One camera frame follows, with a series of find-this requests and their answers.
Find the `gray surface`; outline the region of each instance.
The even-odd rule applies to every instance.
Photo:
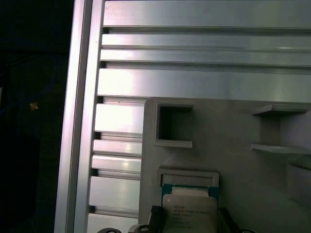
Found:
[[[176,122],[179,126],[175,128],[176,133],[190,135],[193,140],[192,149],[182,149],[152,145],[158,99],[151,98],[145,104],[139,222],[147,221],[152,205],[160,205],[157,168],[170,166],[217,171],[220,207],[228,208],[245,228],[282,233],[311,229],[310,210],[287,197],[288,156],[250,148],[252,143],[261,140],[262,124],[260,117],[252,116],[251,112],[273,102],[194,100],[192,114]],[[298,128],[305,128],[309,121],[300,121]]]
[[[58,173],[55,233],[73,232],[90,19],[91,1],[76,0]]]
[[[311,28],[308,1],[108,1],[106,27]]]
[[[95,101],[97,76],[99,69],[99,47],[102,38],[102,18],[104,1],[93,0],[92,18],[87,54],[86,81],[83,101],[83,119],[81,126],[81,143],[79,156],[79,173],[76,193],[76,209],[74,219],[74,232],[87,231],[87,215],[89,213],[89,186],[91,168],[91,150],[93,148],[93,135],[95,125]]]
[[[288,196],[311,208],[311,170],[287,165]]]

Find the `metal plate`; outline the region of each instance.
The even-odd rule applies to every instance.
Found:
[[[106,27],[311,28],[309,1],[107,1]]]
[[[110,105],[97,104],[95,131],[142,133],[142,105]]]
[[[310,86],[310,76],[298,74],[101,69],[98,95],[310,102]],[[142,123],[139,116],[143,109],[129,108],[100,106],[96,119],[100,117],[102,120],[96,122],[95,128],[107,130],[110,125],[110,130],[137,132],[141,127],[138,122]],[[120,115],[128,117],[119,120]],[[138,126],[131,128],[131,122]]]
[[[139,181],[91,177],[89,205],[138,213]]]
[[[310,53],[229,50],[131,50],[104,49],[102,61],[247,64],[263,66],[310,66]]]
[[[94,154],[92,168],[140,173],[141,159],[128,156]]]
[[[97,233],[107,227],[119,229],[122,233],[126,233],[131,226],[137,223],[138,221],[135,218],[89,214],[87,233]]]
[[[141,156],[141,143],[94,140],[94,153]]]

